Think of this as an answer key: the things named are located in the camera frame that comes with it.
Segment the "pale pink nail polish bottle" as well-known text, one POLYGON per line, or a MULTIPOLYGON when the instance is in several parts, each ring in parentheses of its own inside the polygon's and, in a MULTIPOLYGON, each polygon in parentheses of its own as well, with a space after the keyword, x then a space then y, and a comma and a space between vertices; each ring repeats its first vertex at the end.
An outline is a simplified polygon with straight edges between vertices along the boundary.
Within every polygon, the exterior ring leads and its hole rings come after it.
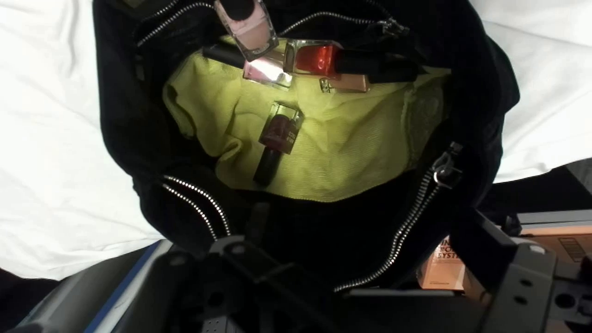
POLYGON ((247 61, 263 57, 279 45, 262 0, 214 0, 214 10, 247 61))

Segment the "grey bin with blue stripe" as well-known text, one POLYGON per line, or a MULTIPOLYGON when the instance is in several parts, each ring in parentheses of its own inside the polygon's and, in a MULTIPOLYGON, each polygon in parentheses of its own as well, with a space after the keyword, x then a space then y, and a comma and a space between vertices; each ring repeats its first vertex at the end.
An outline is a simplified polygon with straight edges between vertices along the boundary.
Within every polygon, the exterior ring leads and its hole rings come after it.
POLYGON ((7 333, 113 333, 155 260, 171 248, 161 240, 67 278, 7 333))

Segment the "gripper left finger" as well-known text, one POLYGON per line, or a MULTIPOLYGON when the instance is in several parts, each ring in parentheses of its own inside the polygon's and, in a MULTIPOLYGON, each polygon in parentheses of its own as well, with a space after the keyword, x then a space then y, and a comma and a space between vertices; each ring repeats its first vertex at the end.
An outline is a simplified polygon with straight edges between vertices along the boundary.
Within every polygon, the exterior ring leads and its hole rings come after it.
POLYGON ((245 234, 215 241, 190 264, 157 333, 199 333, 216 317, 232 321, 236 333, 343 333, 328 287, 260 248, 270 210, 257 203, 245 234))

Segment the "peach nail polish bottle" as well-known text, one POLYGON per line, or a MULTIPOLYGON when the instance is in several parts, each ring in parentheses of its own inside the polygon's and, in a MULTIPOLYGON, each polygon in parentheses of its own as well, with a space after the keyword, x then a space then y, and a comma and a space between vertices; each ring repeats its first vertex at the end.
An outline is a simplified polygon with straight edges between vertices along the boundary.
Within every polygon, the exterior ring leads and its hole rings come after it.
POLYGON ((320 78, 322 93, 367 93, 370 90, 368 77, 364 74, 341 74, 340 78, 320 78))

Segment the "white sheet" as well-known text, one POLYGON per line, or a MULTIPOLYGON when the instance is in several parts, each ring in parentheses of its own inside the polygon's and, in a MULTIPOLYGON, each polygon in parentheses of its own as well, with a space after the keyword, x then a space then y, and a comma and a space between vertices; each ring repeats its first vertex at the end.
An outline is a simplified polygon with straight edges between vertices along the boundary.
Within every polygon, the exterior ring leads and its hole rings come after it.
MULTIPOLYGON (((496 183, 592 157, 592 0, 470 0, 520 102, 496 183)), ((99 124, 92 0, 0 0, 0 268, 62 280, 160 241, 99 124)))

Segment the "dark red nail polish bottle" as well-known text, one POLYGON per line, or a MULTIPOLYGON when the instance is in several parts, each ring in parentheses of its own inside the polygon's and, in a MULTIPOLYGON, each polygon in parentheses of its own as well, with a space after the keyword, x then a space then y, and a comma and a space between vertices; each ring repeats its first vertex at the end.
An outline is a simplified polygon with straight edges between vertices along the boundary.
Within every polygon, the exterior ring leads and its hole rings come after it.
POLYGON ((291 154, 305 116, 298 108, 274 102, 259 136, 264 151, 258 162, 253 180, 268 187, 275 178, 281 159, 291 154))

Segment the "yellow cloth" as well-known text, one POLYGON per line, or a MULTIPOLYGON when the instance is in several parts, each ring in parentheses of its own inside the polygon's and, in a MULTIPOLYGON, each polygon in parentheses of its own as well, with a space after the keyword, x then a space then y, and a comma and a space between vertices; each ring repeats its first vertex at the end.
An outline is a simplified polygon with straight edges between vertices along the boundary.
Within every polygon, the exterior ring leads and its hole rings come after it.
POLYGON ((242 70, 199 53, 167 80, 163 100, 180 133, 197 139, 222 183, 257 190, 264 147, 259 136, 273 103, 300 110, 304 122, 291 154, 265 192, 336 202, 414 168, 445 117, 449 69, 426 68, 411 83, 372 85, 366 93, 322 93, 319 79, 297 76, 289 90, 245 80, 242 70))

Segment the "orange printed box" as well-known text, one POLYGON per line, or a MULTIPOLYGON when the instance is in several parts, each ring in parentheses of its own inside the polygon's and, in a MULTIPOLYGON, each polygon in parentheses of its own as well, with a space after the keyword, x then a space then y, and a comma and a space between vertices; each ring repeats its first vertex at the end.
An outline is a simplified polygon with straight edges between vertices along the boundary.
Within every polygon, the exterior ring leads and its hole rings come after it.
POLYGON ((465 264, 444 238, 417 270, 417 281, 425 290, 464 291, 465 264))

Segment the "black zippered bag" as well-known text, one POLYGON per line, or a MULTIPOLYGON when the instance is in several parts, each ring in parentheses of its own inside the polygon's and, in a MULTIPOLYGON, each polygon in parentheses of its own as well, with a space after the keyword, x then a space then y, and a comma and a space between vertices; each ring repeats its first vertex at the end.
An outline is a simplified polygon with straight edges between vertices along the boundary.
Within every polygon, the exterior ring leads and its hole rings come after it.
POLYGON ((457 213, 493 185, 505 115, 520 99, 509 58, 471 2, 262 0, 275 50, 284 52, 288 39, 328 40, 412 60, 421 74, 450 70, 445 117, 414 168, 353 197, 315 202, 222 183, 216 159, 180 133, 164 104, 164 85, 188 56, 237 46, 214 1, 145 0, 126 9, 124 0, 93 0, 102 137, 132 177, 148 223, 200 259, 215 241, 245 234, 254 206, 267 203, 260 248, 278 262, 299 265, 335 292, 406 280, 450 234, 457 213))

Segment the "bright pink nail polish bottle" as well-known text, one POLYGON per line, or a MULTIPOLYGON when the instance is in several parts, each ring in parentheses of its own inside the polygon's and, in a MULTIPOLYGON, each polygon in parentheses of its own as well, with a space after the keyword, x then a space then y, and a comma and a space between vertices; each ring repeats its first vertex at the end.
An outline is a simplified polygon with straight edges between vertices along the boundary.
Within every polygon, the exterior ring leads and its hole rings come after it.
POLYGON ((254 61, 247 61, 239 47, 218 43, 202 48, 205 58, 242 69, 242 78, 284 91, 289 90, 292 76, 284 72, 284 52, 272 50, 254 61))

